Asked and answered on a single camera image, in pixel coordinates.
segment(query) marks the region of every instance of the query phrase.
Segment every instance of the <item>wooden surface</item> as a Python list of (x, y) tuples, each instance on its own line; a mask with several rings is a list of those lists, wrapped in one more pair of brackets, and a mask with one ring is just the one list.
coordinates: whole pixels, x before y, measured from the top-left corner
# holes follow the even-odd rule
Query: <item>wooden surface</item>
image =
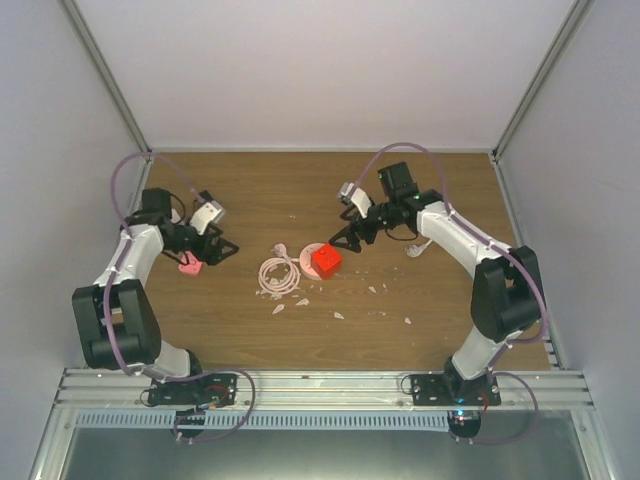
[[(208, 367), (294, 369), (440, 369), (458, 349), (472, 323), (471, 282), (464, 269), (432, 244), (419, 258), (408, 243), (381, 233), (354, 254), (341, 250), (339, 276), (325, 282), (303, 277), (301, 289), (281, 300), (256, 295), (257, 271), (276, 243), (297, 256), (309, 243), (326, 242), (345, 223), (336, 192), (354, 181), (368, 153), (168, 154), (228, 210), (220, 225), (240, 252), (197, 277), (178, 272), (164, 257), (154, 264), (147, 293), (163, 338), (192, 349)], [(376, 171), (405, 160), (421, 189), (440, 189), (435, 169), (423, 157), (391, 154), (364, 182), (383, 201)], [(493, 169), (485, 155), (443, 155), (451, 200), (487, 233), (512, 242)], [(186, 188), (161, 162), (149, 186), (161, 186), (191, 205)], [(405, 227), (394, 234), (407, 235)], [(295, 306), (303, 298), (307, 306)], [(278, 304), (285, 309), (272, 315)], [(334, 318), (334, 312), (344, 320)], [(507, 369), (549, 368), (542, 344), (519, 346), (501, 363)]]

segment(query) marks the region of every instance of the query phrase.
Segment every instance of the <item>cable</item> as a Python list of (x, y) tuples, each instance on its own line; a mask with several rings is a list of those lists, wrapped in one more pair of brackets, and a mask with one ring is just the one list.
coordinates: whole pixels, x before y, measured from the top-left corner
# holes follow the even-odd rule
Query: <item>cable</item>
[[(286, 295), (287, 293), (293, 292), (298, 286), (298, 283), (300, 283), (300, 270), (298, 266), (293, 263), (298, 259), (289, 257), (289, 255), (287, 255), (287, 247), (282, 243), (274, 246), (271, 251), (276, 254), (276, 257), (269, 258), (260, 265), (260, 270), (258, 270), (258, 283), (262, 287), (262, 290), (271, 295)], [(267, 281), (267, 275), (269, 272), (275, 270), (278, 265), (283, 264), (289, 267), (289, 271), (280, 282), (272, 285)]]
[(502, 348), (500, 348), (496, 352), (495, 356), (493, 357), (493, 359), (489, 363), (489, 366), (488, 366), (487, 370), (488, 370), (488, 374), (489, 374), (489, 379), (491, 379), (491, 372), (493, 370), (494, 365), (496, 364), (496, 362), (500, 359), (500, 357), (508, 349), (513, 347), (514, 343), (523, 343), (523, 344), (524, 343), (534, 343), (534, 342), (537, 342), (538, 340), (542, 339), (542, 337), (544, 337), (546, 335), (546, 333), (547, 333), (547, 331), (549, 329), (549, 316), (548, 316), (547, 307), (545, 305), (544, 299), (542, 298), (542, 293), (540, 292), (540, 289), (536, 285), (536, 282), (533, 280), (533, 277), (529, 274), (529, 272), (527, 272), (527, 270), (524, 268), (524, 266), (518, 260), (516, 260), (509, 252), (507, 252), (507, 251), (503, 250), (502, 248), (498, 247), (497, 245), (495, 245), (494, 241), (492, 239), (486, 238), (484, 235), (481, 235), (471, 225), (467, 224), (464, 220), (462, 220), (461, 218), (458, 217), (457, 212), (453, 209), (453, 206), (451, 205), (451, 202), (449, 201), (449, 192), (448, 192), (448, 188), (447, 188), (447, 181), (446, 181), (446, 178), (444, 176), (444, 169), (442, 168), (442, 164), (440, 163), (440, 159), (438, 158), (438, 156), (436, 154), (430, 152), (429, 150), (427, 150), (423, 146), (418, 145), (417, 143), (411, 143), (411, 142), (397, 142), (397, 143), (392, 143), (390, 145), (387, 145), (386, 147), (383, 147), (378, 153), (376, 153), (373, 156), (373, 158), (369, 161), (367, 166), (364, 168), (364, 170), (362, 171), (362, 174), (360, 175), (360, 178), (358, 178), (358, 180), (355, 183), (355, 187), (351, 189), (351, 192), (352, 192), (351, 194), (353, 194), (356, 191), (356, 189), (360, 186), (360, 184), (362, 183), (362, 181), (366, 177), (367, 172), (373, 166), (373, 164), (376, 161), (378, 161), (378, 159), (384, 153), (386, 153), (389, 150), (392, 150), (394, 148), (397, 148), (397, 147), (412, 148), (414, 150), (417, 150), (419, 152), (422, 152), (422, 153), (426, 154), (427, 156), (429, 156), (433, 160), (433, 163), (434, 163), (436, 169), (438, 170), (438, 176), (440, 177), (440, 188), (442, 190), (442, 200), (443, 200), (443, 203), (444, 203), (445, 211), (447, 212), (447, 215), (449, 216), (449, 218), (453, 222), (455, 222), (460, 228), (462, 228), (465, 232), (467, 232), (473, 238), (478, 240), (482, 245), (484, 245), (485, 247), (493, 250), (494, 252), (496, 252), (500, 256), (502, 256), (502, 257), (506, 258), (507, 260), (509, 260), (509, 263), (511, 265), (513, 265), (520, 272), (520, 274), (523, 276), (523, 278), (527, 282), (527, 285), (529, 286), (529, 289), (533, 293), (533, 296), (535, 297), (536, 302), (538, 303), (538, 308), (540, 310), (540, 320), (541, 320), (541, 325), (540, 325), (540, 329), (538, 330), (538, 333), (536, 335), (534, 335), (533, 337), (531, 337), (531, 338), (514, 339), (514, 340), (510, 341), (511, 343), (505, 342), (505, 344), (502, 346)]
[(150, 388), (145, 388), (142, 392), (140, 392), (140, 396), (138, 398), (140, 399), (140, 403), (142, 405), (144, 405), (145, 407), (153, 408), (153, 405), (151, 405), (150, 403), (145, 403), (145, 401), (142, 400), (142, 395), (144, 395), (145, 393), (148, 394), (149, 392), (151, 392), (151, 389)]
[(489, 408), (489, 397), (487, 397), (487, 394), (484, 393), (484, 390), (478, 390), (478, 395), (480, 395), (480, 397), (482, 398), (482, 404), (484, 406), (482, 412), (480, 412), (480, 418), (482, 418), (484, 417), (484, 414), (487, 413), (487, 409)]
[[(540, 407), (538, 405), (538, 399), (536, 398), (535, 393), (533, 393), (533, 389), (529, 386), (529, 384), (527, 382), (525, 382), (522, 378), (520, 378), (518, 375), (511, 373), (511, 372), (495, 372), (494, 376), (496, 377), (511, 377), (514, 380), (517, 380), (518, 382), (520, 382), (522, 384), (522, 386), (525, 388), (525, 390), (527, 391), (527, 393), (529, 394), (529, 396), (531, 397), (531, 401), (533, 402), (533, 421), (531, 422), (531, 424), (529, 425), (529, 427), (522, 433), (519, 433), (517, 435), (514, 435), (512, 437), (507, 437), (507, 438), (487, 438), (487, 439), (469, 439), (469, 444), (477, 444), (477, 445), (493, 445), (493, 446), (498, 446), (498, 445), (506, 445), (508, 443), (513, 443), (513, 442), (517, 442), (519, 440), (522, 440), (523, 438), (528, 437), (529, 435), (531, 435), (536, 428), (538, 428), (538, 421), (539, 421), (539, 417), (540, 417)], [(449, 435), (451, 435), (456, 442), (460, 441), (460, 437), (453, 434), (451, 431), (449, 431)]]
[(180, 197), (178, 197), (176, 194), (169, 192), (169, 196), (171, 198), (175, 198), (176, 201), (180, 204), (180, 206), (182, 207), (182, 216), (180, 217), (179, 222), (182, 222), (185, 218), (187, 218), (187, 207), (184, 204), (184, 202), (180, 199)]
[(107, 336), (109, 337), (109, 343), (111, 344), (111, 350), (113, 351), (113, 356), (115, 357), (116, 362), (118, 363), (118, 366), (120, 367), (120, 369), (127, 375), (140, 374), (142, 373), (142, 371), (139, 371), (139, 370), (134, 371), (133, 369), (129, 368), (129, 366), (127, 365), (127, 362), (125, 361), (124, 357), (122, 356), (122, 352), (118, 347), (118, 341), (116, 339), (116, 334), (113, 329), (113, 319), (111, 317), (111, 288), (113, 287), (113, 282), (115, 281), (116, 275), (118, 275), (118, 272), (120, 271), (120, 268), (122, 267), (124, 260), (127, 258), (127, 255), (131, 250), (131, 246), (133, 245), (133, 234), (131, 232), (131, 227), (129, 227), (129, 225), (127, 224), (127, 221), (124, 215), (122, 214), (122, 212), (120, 211), (120, 207), (118, 206), (118, 200), (116, 198), (116, 180), (118, 178), (118, 173), (120, 172), (120, 170), (124, 165), (129, 163), (131, 160), (135, 158), (140, 158), (140, 157), (152, 157), (157, 160), (161, 160), (167, 165), (169, 165), (178, 173), (182, 181), (185, 183), (189, 191), (196, 197), (196, 199), (200, 203), (205, 203), (204, 199), (198, 194), (193, 183), (191, 183), (191, 181), (186, 177), (186, 175), (180, 169), (180, 167), (178, 167), (171, 160), (164, 158), (158, 154), (149, 153), (149, 152), (132, 153), (131, 155), (127, 155), (122, 160), (120, 160), (116, 165), (116, 167), (113, 169), (113, 173), (111, 174), (111, 180), (109, 182), (109, 192), (111, 195), (111, 203), (113, 204), (113, 209), (115, 211), (116, 216), (118, 217), (118, 221), (120, 222), (120, 225), (122, 225), (126, 242), (124, 244), (124, 247), (122, 248), (122, 251), (120, 252), (120, 255), (118, 255), (118, 258), (116, 259), (115, 264), (113, 265), (111, 274), (107, 278), (107, 282), (104, 287), (104, 294), (102, 296), (102, 305), (103, 305), (103, 312), (104, 312), (104, 324), (105, 324), (105, 328), (107, 329)]
[(416, 238), (418, 238), (418, 234), (416, 233), (415, 236), (411, 237), (411, 238), (398, 238), (398, 237), (394, 237), (393, 235), (391, 235), (389, 233), (389, 229), (385, 228), (384, 229), (384, 233), (387, 235), (387, 237), (389, 237), (391, 240), (395, 240), (396, 242), (412, 242), (414, 241)]
[(405, 395), (413, 395), (410, 391), (409, 391), (409, 392), (407, 392), (407, 391), (404, 389), (404, 387), (403, 387), (403, 385), (404, 385), (404, 381), (405, 381), (407, 378), (409, 378), (410, 376), (411, 376), (411, 375), (405, 375), (404, 377), (402, 377), (402, 380), (400, 380), (400, 391), (401, 391), (402, 393), (404, 393)]
[[(217, 375), (217, 374), (225, 373), (225, 372), (239, 373), (249, 381), (249, 384), (251, 385), (251, 401), (249, 402), (249, 407), (247, 408), (246, 413), (238, 421), (238, 423), (236, 423), (230, 429), (225, 430), (224, 432), (222, 432), (222, 433), (220, 433), (218, 435), (214, 435), (212, 437), (204, 437), (204, 438), (199, 438), (199, 439), (198, 438), (190, 438), (189, 441), (188, 441), (189, 444), (211, 442), (211, 441), (214, 441), (214, 440), (219, 440), (221, 438), (224, 438), (224, 437), (226, 437), (228, 435), (231, 435), (232, 433), (236, 432), (245, 423), (247, 423), (247, 421), (249, 420), (249, 417), (253, 413), (253, 409), (254, 409), (255, 404), (256, 404), (256, 383), (253, 380), (253, 377), (251, 377), (251, 375), (249, 375), (248, 372), (246, 372), (245, 370), (242, 370), (240, 368), (218, 368), (218, 369), (215, 369), (215, 370), (207, 370), (205, 372), (199, 373), (197, 375), (193, 375), (191, 377), (186, 377), (186, 378), (167, 377), (165, 379), (166, 381), (170, 381), (170, 382), (192, 382), (192, 381), (195, 381), (195, 380), (200, 380), (201, 378), (207, 377), (209, 375)], [(180, 422), (182, 422), (185, 418), (187, 418), (187, 416), (185, 416), (185, 417), (176, 417), (176, 421), (173, 424), (173, 434), (176, 437), (176, 442), (178, 442), (178, 443), (181, 443), (181, 439), (182, 439), (182, 434), (180, 432), (178, 432), (178, 426), (180, 425)]]
[(189, 261), (189, 255), (187, 255), (187, 252), (184, 252), (184, 259), (185, 259), (184, 262), (180, 260), (179, 257), (176, 257), (175, 255), (171, 255), (169, 252), (162, 251), (160, 252), (160, 254), (164, 255), (167, 258), (170, 258), (171, 260), (176, 262), (178, 265), (182, 265), (183, 267), (186, 267), (187, 265), (191, 265), (191, 262)]
[(229, 390), (226, 387), (223, 387), (222, 385), (211, 385), (205, 388), (205, 391), (207, 390), (218, 390), (223, 393), (222, 397), (219, 397), (218, 403), (224, 402), (225, 398), (229, 396)]

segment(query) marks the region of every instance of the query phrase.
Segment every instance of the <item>pink toy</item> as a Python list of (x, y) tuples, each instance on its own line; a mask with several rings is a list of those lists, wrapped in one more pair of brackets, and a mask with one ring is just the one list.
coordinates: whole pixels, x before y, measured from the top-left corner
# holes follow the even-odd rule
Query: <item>pink toy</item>
[(180, 261), (182, 263), (189, 262), (189, 265), (178, 265), (178, 270), (180, 270), (185, 275), (193, 275), (196, 276), (200, 273), (200, 269), (202, 268), (202, 263), (196, 257), (193, 256), (193, 253), (186, 252), (187, 255), (185, 257), (184, 254), (180, 256)]

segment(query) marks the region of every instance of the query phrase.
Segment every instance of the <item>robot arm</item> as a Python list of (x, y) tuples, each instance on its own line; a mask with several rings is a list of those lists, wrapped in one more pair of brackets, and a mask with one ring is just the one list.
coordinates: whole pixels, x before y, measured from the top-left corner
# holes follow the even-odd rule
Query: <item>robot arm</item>
[(472, 229), (492, 245), (511, 253), (542, 291), (535, 253), (526, 246), (514, 249), (491, 239), (457, 213), (457, 220), (466, 229), (452, 221), (442, 196), (434, 190), (420, 192), (406, 163), (383, 168), (378, 174), (389, 200), (375, 205), (361, 189), (353, 184), (343, 185), (339, 196), (348, 208), (341, 218), (349, 225), (329, 243), (360, 252), (361, 240), (371, 244), (378, 231), (404, 224), (413, 233), (433, 239), (469, 273), (473, 281), (474, 326), (462, 347), (447, 360), (443, 379), (450, 400), (462, 403), (465, 398), (477, 395), (478, 388), (486, 387), (488, 369), (506, 342), (518, 337), (540, 317), (538, 304), (520, 273), (467, 230)]
[[(89, 367), (119, 368), (106, 332), (103, 305), (107, 280), (115, 271), (109, 307), (113, 315), (122, 317), (121, 323), (114, 323), (114, 331), (127, 365), (144, 366), (159, 377), (186, 377), (199, 369), (192, 353), (162, 340), (144, 286), (162, 252), (190, 251), (197, 260), (216, 265), (238, 251), (236, 245), (221, 237), (222, 231), (216, 226), (225, 210), (207, 192), (201, 196), (207, 202), (183, 225), (171, 222), (168, 191), (145, 190), (141, 208), (126, 219), (130, 233), (121, 232), (120, 243), (107, 268), (92, 285), (73, 293), (73, 310)], [(130, 240), (131, 247), (116, 270), (118, 258)]]

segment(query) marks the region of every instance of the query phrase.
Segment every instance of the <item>white plastic fragment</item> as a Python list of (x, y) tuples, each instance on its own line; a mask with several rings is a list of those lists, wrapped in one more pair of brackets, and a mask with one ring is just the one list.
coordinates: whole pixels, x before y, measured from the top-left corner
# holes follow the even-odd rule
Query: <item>white plastic fragment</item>
[(433, 242), (433, 240), (429, 240), (427, 243), (420, 246), (409, 245), (408, 247), (405, 248), (405, 251), (407, 252), (407, 256), (412, 258), (419, 257), (420, 255), (422, 255), (422, 252), (424, 252), (427, 249), (427, 247), (431, 245), (431, 242)]

